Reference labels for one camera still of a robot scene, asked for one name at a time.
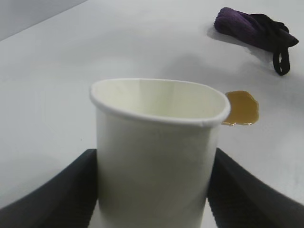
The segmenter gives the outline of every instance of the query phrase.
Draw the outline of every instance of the white surface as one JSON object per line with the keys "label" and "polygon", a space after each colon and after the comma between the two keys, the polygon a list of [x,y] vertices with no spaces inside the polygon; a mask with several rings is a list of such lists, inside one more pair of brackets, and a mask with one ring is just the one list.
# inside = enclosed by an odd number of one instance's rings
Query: white surface
{"label": "white surface", "polygon": [[226,96],[196,83],[115,79],[92,85],[91,99],[102,227],[199,228]]}
{"label": "white surface", "polygon": [[[225,6],[265,13],[290,28],[300,43],[290,48],[288,75],[274,72],[270,53],[214,33],[212,23]],[[114,77],[181,79],[221,92],[250,92],[260,104],[260,120],[222,126],[219,147],[304,203],[303,10],[298,0],[89,0],[3,40],[0,207],[96,147],[88,88]],[[98,224],[96,214],[91,228]],[[209,207],[203,225],[216,227]]]}
{"label": "white surface", "polygon": [[0,40],[86,0],[1,0]]}

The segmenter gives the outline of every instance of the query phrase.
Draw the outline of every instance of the cup rim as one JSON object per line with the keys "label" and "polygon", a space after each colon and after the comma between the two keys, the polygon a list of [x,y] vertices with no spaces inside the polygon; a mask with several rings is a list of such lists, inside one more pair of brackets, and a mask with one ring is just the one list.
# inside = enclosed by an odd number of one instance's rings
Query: cup rim
{"label": "cup rim", "polygon": [[[195,84],[199,86],[206,87],[208,89],[213,90],[214,92],[218,93],[225,102],[225,107],[222,112],[218,115],[211,117],[211,118],[177,118],[177,117],[165,117],[165,116],[156,116],[150,114],[139,114],[132,111],[123,110],[120,108],[116,108],[114,106],[105,104],[100,99],[98,99],[97,95],[95,94],[95,89],[98,87],[99,84],[105,83],[107,81],[131,81],[131,80],[144,80],[144,81],[164,81],[164,82],[178,82],[178,83],[187,83],[187,84]],[[208,127],[220,124],[223,122],[230,113],[230,102],[228,98],[220,91],[204,84],[189,82],[189,81],[182,81],[182,80],[172,80],[172,79],[156,79],[156,78],[114,78],[114,79],[105,79],[100,80],[93,83],[90,86],[90,100],[92,103],[100,110],[107,112],[112,115],[116,115],[126,119],[133,119],[133,120],[143,120],[143,121],[151,121],[151,122],[158,122],[163,124],[174,124],[174,125],[189,125],[189,126],[199,126],[199,127]]]}

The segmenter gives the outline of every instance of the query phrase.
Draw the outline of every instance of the wall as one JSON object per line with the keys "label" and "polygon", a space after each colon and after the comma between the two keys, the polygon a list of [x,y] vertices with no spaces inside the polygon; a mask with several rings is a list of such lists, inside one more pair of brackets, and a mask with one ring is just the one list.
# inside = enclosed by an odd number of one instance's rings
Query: wall
{"label": "wall", "polygon": [[86,0],[0,0],[0,40]]}

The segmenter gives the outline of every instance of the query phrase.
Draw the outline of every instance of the coffee spill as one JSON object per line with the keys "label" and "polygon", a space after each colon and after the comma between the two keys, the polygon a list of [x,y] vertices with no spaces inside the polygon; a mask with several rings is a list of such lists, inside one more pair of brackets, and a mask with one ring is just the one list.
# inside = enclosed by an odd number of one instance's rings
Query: coffee spill
{"label": "coffee spill", "polygon": [[222,123],[234,126],[252,125],[258,120],[258,102],[246,91],[233,91],[226,93],[231,105],[228,118]]}

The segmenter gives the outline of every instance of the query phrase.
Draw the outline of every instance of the tabletop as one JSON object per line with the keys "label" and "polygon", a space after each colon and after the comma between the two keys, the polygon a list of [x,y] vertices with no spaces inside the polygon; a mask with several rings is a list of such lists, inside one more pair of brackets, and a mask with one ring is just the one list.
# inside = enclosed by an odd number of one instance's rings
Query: tabletop
{"label": "tabletop", "polygon": [[[291,71],[272,54],[217,33],[222,7],[264,13],[300,40]],[[221,126],[218,146],[260,180],[304,203],[304,32],[300,0],[89,0],[0,42],[0,208],[95,148],[89,86],[168,78],[248,91],[260,118]],[[98,211],[90,228],[99,227]],[[215,228],[206,204],[202,227]]]}

